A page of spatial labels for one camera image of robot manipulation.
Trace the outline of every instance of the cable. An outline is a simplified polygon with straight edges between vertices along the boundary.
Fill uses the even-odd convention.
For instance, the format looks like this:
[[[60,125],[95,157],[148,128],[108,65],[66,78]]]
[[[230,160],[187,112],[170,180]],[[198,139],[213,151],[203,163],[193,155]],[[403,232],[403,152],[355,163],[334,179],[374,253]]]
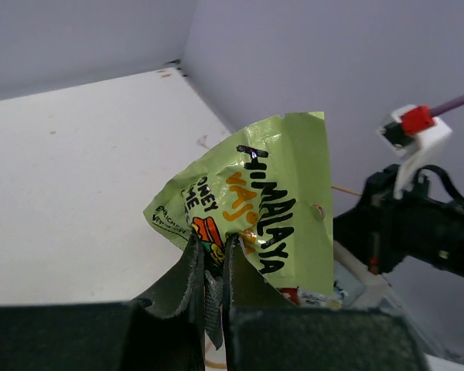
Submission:
[[[419,175],[423,170],[429,170],[430,172],[434,172],[442,181],[443,188],[445,188],[445,191],[449,194],[449,196],[452,197],[456,202],[464,203],[464,196],[461,195],[457,188],[454,186],[454,183],[452,183],[449,174],[447,174],[447,172],[443,168],[440,168],[437,165],[426,165],[420,168],[415,173],[414,179],[412,181],[414,184],[418,183]]]
[[[210,351],[211,347],[212,347],[212,343],[211,342],[208,342],[208,344],[206,344],[206,348],[204,349],[204,354],[206,356],[206,354]],[[212,362],[212,361],[209,361],[208,359],[204,359],[204,365],[206,367],[210,367],[212,369],[227,369],[227,365],[225,363],[216,363],[216,362]]]
[[[432,109],[430,109],[430,115],[432,117],[439,116],[441,114],[444,114],[445,112],[449,112],[463,105],[464,105],[464,95],[457,97],[455,99],[449,100],[448,102],[440,104],[437,107],[433,107]]]

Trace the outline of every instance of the orange lettering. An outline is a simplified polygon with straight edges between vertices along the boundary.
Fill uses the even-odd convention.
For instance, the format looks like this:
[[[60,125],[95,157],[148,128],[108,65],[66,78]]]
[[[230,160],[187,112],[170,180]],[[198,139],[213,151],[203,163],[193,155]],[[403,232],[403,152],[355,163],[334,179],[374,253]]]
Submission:
[[[232,215],[230,215],[227,211],[224,211],[223,212],[223,217],[226,220],[228,220],[229,222],[232,222],[233,220],[237,219],[239,216],[241,216],[242,214],[244,214],[248,210],[251,210],[252,208],[253,208],[253,206],[250,203],[248,203],[247,205],[244,205],[242,209],[240,209],[236,213],[233,213]]]
[[[256,242],[256,235],[252,230],[243,230],[239,233],[239,235],[244,239],[246,243],[255,243]]]
[[[237,194],[237,199],[234,201],[232,204],[232,207],[236,209],[241,205],[241,203],[249,201],[250,199],[253,199],[256,197],[257,193],[253,191],[248,191],[247,189],[244,189],[238,185],[231,185],[230,186],[230,191],[231,192],[236,192]]]
[[[246,181],[241,179],[242,174],[240,172],[236,172],[235,174],[229,176],[225,182],[227,184],[240,184],[242,186],[246,185]]]
[[[252,211],[250,211],[246,215],[246,220],[249,224],[256,224],[256,222],[258,221],[258,213],[253,213]]]
[[[252,245],[244,245],[244,249],[246,250],[246,254],[250,254],[256,251]]]

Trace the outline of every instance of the green snack bag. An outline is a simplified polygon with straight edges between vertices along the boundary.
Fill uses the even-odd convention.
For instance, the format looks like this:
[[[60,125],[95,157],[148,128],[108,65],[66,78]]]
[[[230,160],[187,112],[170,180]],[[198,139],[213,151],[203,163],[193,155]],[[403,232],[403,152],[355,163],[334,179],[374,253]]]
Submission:
[[[219,274],[225,240],[243,237],[247,258],[277,288],[333,292],[333,208],[323,112],[249,125],[171,179],[144,211],[184,249],[192,231]]]

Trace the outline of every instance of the black lettering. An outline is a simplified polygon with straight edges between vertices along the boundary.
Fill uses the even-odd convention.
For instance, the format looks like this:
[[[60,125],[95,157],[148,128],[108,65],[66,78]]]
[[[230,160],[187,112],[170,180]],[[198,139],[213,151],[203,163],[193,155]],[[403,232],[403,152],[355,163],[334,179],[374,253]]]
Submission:
[[[259,257],[283,257],[283,258],[288,258],[288,254],[284,251],[284,249],[287,247],[287,245],[282,242],[280,243],[275,250],[272,251],[263,251],[262,253],[259,253]]]
[[[284,201],[283,203],[263,203],[261,201],[260,211],[267,209],[268,212],[263,214],[261,218],[272,218],[273,216],[287,213],[295,204],[295,199]]]
[[[202,186],[203,184],[206,183],[206,181],[208,180],[208,178],[206,176],[202,177],[199,181],[198,181],[198,186]]]
[[[249,177],[251,179],[265,179],[266,178],[266,173],[264,172],[252,172]]]
[[[261,248],[267,249],[274,243],[280,242],[294,233],[293,226],[283,226],[282,228],[268,228],[266,233],[271,234],[271,239],[262,243]]]
[[[263,264],[262,269],[260,269],[261,274],[273,273],[282,269],[285,263],[281,260],[265,260],[260,259],[260,263]]]
[[[163,224],[163,221],[160,219],[159,216],[153,214],[153,222],[157,222],[159,224]]]
[[[208,188],[208,185],[205,184],[205,185],[198,187],[198,192],[200,193],[200,197],[203,198],[208,193],[210,193],[210,188]]]
[[[263,189],[261,191],[261,204],[275,201],[287,196],[286,190],[277,190],[277,182],[252,182],[251,187],[255,189]]]
[[[201,199],[201,204],[202,204],[203,206],[206,206],[207,203],[211,203],[211,202],[214,201],[214,200],[215,200],[215,196],[212,195],[211,193],[209,193],[206,197],[203,197],[203,198]]]
[[[200,204],[200,201],[195,198],[195,199],[191,199],[188,203],[187,203],[187,207],[192,209],[194,206],[197,206]]]
[[[251,157],[251,162],[246,162],[244,168],[247,170],[266,170],[266,164],[262,164],[258,161],[258,157],[267,158],[268,152],[261,149],[248,147],[246,145],[238,145],[238,152],[247,153]]]
[[[194,192],[194,187],[191,187],[189,188],[189,195],[187,196],[186,201],[190,201],[194,197],[196,197],[196,192]]]
[[[204,209],[205,213],[208,213],[210,210],[218,209],[217,203],[213,201],[211,206],[208,206]]]
[[[269,226],[273,223],[280,223],[289,220],[292,218],[292,215],[292,213],[289,213],[287,215],[279,216],[278,218],[271,218],[268,220],[263,220],[263,218],[260,218],[260,221],[258,222],[258,236],[263,236],[263,229],[266,226]]]

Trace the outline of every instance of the white table surface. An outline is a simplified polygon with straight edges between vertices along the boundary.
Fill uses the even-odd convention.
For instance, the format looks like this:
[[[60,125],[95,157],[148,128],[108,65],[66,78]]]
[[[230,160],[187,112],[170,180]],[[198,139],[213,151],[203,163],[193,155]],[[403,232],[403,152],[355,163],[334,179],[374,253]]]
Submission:
[[[226,136],[174,69],[0,101],[0,305],[144,291],[181,253],[142,210]]]

